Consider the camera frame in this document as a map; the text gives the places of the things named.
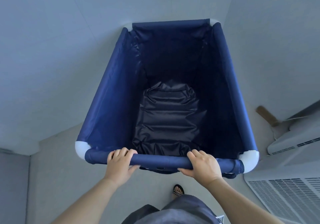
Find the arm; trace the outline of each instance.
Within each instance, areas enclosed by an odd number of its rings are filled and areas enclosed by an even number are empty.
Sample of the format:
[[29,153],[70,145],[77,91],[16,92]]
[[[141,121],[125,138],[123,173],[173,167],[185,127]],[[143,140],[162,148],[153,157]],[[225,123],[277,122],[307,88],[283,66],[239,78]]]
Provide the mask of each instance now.
[[52,224],[98,224],[110,197],[131,177],[139,167],[129,168],[130,160],[135,150],[122,148],[113,151],[107,159],[105,177],[80,199],[66,209]]
[[235,191],[222,178],[217,160],[204,151],[188,152],[193,170],[178,169],[184,175],[193,177],[205,187],[221,205],[232,224],[283,224],[275,216],[261,209],[252,201]]

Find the floor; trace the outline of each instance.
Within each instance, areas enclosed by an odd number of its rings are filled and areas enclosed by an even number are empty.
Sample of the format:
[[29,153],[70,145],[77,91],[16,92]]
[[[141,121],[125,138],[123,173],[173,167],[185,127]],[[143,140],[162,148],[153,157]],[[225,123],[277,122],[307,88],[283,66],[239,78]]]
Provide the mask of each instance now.
[[[273,141],[273,132],[254,108],[247,106],[248,115],[262,155]],[[40,152],[31,157],[27,223],[50,223],[70,204],[88,191],[104,175],[106,166],[90,165],[75,153],[74,141],[81,125],[70,128],[40,143]],[[237,191],[263,207],[250,190],[243,175],[227,180]],[[131,179],[111,198],[100,223],[121,223],[132,211],[145,204],[159,209],[170,201],[174,184],[183,186],[205,202],[216,215],[223,210],[206,189],[181,173],[162,175],[137,170]]]

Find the navy blue fabric tub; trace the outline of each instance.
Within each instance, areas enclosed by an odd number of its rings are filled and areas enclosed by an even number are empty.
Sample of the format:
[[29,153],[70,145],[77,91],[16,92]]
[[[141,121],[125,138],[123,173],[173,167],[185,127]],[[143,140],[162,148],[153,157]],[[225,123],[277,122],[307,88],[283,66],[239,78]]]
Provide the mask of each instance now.
[[136,149],[131,164],[192,169],[203,150],[226,177],[251,171],[257,151],[221,24],[213,19],[122,29],[75,148],[91,164]]

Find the black sandal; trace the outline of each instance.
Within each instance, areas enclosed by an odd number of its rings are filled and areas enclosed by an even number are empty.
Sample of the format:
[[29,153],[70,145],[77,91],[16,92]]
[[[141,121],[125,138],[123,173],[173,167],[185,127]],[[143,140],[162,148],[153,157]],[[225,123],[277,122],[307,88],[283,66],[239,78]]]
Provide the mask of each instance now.
[[[176,191],[176,190],[174,189],[175,187],[178,187],[178,188],[182,191],[182,194],[181,194],[180,192]],[[172,193],[179,197],[179,196],[181,196],[181,195],[184,194],[184,190],[183,190],[183,188],[182,188],[180,185],[176,184],[176,185],[173,187]]]

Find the foot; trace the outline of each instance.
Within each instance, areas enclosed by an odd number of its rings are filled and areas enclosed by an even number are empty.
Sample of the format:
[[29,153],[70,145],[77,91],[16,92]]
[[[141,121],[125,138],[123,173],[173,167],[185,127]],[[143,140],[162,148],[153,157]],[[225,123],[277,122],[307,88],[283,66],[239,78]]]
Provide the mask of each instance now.
[[178,198],[179,196],[183,195],[184,194],[184,191],[183,189],[181,189],[180,187],[178,186],[175,186],[173,191],[172,191],[172,200]]

